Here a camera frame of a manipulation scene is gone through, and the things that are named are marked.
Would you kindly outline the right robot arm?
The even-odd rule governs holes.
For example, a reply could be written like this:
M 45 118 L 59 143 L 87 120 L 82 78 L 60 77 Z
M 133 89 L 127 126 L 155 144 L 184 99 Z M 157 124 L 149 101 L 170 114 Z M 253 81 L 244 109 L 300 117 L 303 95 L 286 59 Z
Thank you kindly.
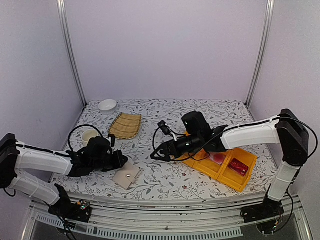
M 282 151 L 282 160 L 277 162 L 277 172 L 266 192 L 268 200 L 258 208 L 262 218 L 269 218 L 278 210 L 278 203 L 311 156 L 311 128 L 288 108 L 270 118 L 234 126 L 211 128 L 200 111 L 185 114 L 182 122 L 187 134 L 180 137 L 164 121 L 158 123 L 158 129 L 172 139 L 154 147 L 151 159 L 182 162 L 190 160 L 200 150 L 222 153 L 256 145 L 265 145 L 269 149 L 277 146 Z

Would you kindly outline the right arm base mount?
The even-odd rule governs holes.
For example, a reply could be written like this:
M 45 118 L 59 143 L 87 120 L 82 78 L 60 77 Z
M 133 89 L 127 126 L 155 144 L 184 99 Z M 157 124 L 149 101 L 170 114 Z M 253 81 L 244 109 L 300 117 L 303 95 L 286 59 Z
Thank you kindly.
M 273 201 L 267 197 L 265 197 L 263 202 L 260 204 L 242 207 L 240 210 L 240 216 L 243 218 L 245 223 L 253 223 L 266 220 L 268 218 L 274 218 L 273 221 L 265 221 L 256 224 L 256 228 L 261 234 L 265 236 L 274 235 L 287 226 L 293 215 L 294 199 L 290 194 L 288 194 L 288 197 L 291 202 L 291 209 L 289 217 L 285 223 L 282 221 L 285 213 L 282 201 Z

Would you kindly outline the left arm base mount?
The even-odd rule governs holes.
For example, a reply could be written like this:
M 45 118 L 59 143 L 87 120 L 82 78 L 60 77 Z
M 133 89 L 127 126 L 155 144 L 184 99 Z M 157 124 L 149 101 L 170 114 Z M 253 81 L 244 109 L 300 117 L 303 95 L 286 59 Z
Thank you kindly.
M 58 185 L 54 185 L 59 193 L 59 200 L 54 205 L 50 205 L 48 213 L 61 217 L 62 219 L 75 220 L 78 222 L 88 223 L 92 214 L 91 203 L 86 200 L 79 200 L 72 203 L 65 189 Z

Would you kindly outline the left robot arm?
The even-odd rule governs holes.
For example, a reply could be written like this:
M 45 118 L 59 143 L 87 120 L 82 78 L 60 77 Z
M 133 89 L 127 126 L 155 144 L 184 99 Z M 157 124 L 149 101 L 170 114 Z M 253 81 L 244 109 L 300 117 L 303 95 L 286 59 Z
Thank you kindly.
M 26 145 L 12 133 L 0 141 L 0 187 L 20 191 L 54 206 L 63 216 L 74 213 L 74 205 L 64 188 L 47 183 L 26 170 L 61 174 L 70 178 L 88 176 L 94 171 L 109 172 L 121 169 L 128 157 L 113 150 L 115 137 L 97 136 L 78 151 L 53 151 Z

